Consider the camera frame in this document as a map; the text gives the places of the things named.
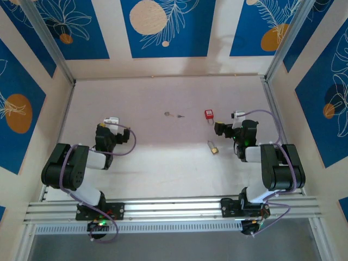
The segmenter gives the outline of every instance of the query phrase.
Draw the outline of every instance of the white wall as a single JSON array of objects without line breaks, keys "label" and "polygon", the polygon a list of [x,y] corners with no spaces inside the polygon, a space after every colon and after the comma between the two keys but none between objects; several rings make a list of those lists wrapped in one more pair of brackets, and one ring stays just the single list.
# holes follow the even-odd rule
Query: white wall
[{"label": "white wall", "polygon": [[[95,144],[95,129],[104,118],[117,116],[138,137],[128,156],[115,157],[108,171],[87,170],[89,179],[107,198],[149,198],[236,195],[260,177],[260,164],[242,163],[233,140],[217,136],[204,110],[216,121],[232,123],[234,110],[269,109],[258,76],[163,77],[78,81],[62,142]],[[165,116],[169,111],[183,118]],[[268,114],[259,121],[257,140],[277,139]],[[212,140],[220,153],[212,155]],[[125,152],[133,144],[116,145]],[[48,200],[67,199],[50,188]]]},{"label": "white wall", "polygon": [[37,200],[33,196],[40,189],[41,170],[57,141],[71,87],[59,70],[53,79],[47,74],[1,8],[0,20],[1,40],[46,93],[46,100],[20,173],[15,175],[0,167],[0,205],[6,207],[0,223],[0,260],[7,261],[13,253],[15,242],[18,241],[18,230],[28,202]]},{"label": "white wall", "polygon": [[74,60],[77,79],[207,74],[264,74],[273,56],[229,57],[244,0],[216,0],[206,58],[133,59],[120,0],[92,0],[110,60]]},{"label": "white wall", "polygon": [[338,200],[348,196],[348,158],[324,168],[295,88],[347,18],[348,2],[335,0],[290,73],[287,74],[282,65],[271,82],[285,133],[289,142],[296,145],[306,172],[305,188],[309,195],[315,195],[320,200],[321,210],[342,260],[347,260],[348,256],[348,224]]}]

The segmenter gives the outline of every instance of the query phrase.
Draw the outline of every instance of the red lock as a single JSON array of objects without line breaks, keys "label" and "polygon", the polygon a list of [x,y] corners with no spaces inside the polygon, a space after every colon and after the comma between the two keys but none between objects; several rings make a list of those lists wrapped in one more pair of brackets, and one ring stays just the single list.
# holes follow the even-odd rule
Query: red lock
[{"label": "red lock", "polygon": [[205,110],[204,114],[207,120],[214,118],[213,110]]}]

